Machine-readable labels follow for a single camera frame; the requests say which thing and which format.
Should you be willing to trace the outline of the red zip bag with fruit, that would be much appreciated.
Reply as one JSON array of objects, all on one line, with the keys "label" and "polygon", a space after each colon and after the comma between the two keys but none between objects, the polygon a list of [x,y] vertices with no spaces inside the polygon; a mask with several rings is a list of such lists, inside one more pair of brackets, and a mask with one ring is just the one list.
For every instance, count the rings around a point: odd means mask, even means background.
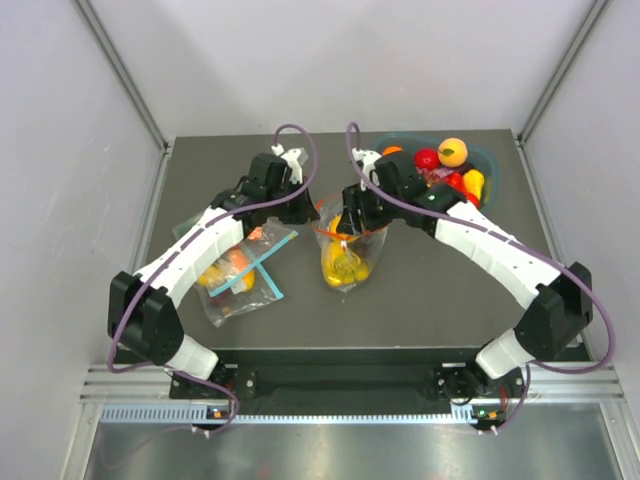
[{"label": "red zip bag with fruit", "polygon": [[388,234],[384,227],[365,231],[359,238],[335,241],[329,236],[329,222],[342,214],[342,195],[334,193],[315,204],[319,220],[312,230],[321,251],[321,271],[326,284],[343,293],[364,283],[374,270]]}]

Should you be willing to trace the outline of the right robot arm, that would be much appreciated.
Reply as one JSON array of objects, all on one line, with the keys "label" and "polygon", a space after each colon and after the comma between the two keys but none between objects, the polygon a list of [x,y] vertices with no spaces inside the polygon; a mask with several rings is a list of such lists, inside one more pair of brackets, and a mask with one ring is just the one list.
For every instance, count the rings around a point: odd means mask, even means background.
[{"label": "right robot arm", "polygon": [[382,156],[352,148],[349,157],[360,181],[343,191],[339,232],[357,235],[402,220],[468,258],[523,308],[514,327],[475,355],[466,372],[474,393],[490,395],[515,368],[555,360],[591,323],[586,267],[555,266],[537,258],[453,187],[427,186],[404,152]]}]

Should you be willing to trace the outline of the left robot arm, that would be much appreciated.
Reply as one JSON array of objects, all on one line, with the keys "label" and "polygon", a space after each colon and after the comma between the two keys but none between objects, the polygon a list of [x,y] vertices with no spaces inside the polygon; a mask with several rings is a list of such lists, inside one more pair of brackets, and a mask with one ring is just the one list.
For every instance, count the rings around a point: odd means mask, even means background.
[{"label": "left robot arm", "polygon": [[218,194],[196,223],[162,255],[111,281],[107,332],[146,363],[181,371],[205,396],[226,387],[218,356],[188,336],[178,307],[192,285],[223,254],[268,220],[305,225],[318,218],[302,167],[302,148],[276,145],[259,153],[233,189]]}]

